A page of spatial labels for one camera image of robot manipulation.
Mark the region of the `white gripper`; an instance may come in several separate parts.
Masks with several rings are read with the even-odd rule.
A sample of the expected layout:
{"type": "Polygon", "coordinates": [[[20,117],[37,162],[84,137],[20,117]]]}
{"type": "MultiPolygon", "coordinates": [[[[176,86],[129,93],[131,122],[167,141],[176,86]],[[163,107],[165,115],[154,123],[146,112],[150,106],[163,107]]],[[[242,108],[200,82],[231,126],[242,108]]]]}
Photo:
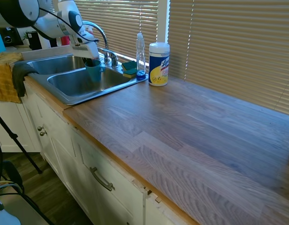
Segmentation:
{"type": "Polygon", "coordinates": [[[74,56],[85,58],[86,67],[95,67],[96,60],[95,58],[99,57],[98,48],[96,42],[97,38],[90,38],[90,41],[87,41],[83,38],[71,35],[70,36],[70,47],[71,52],[74,56]]]}

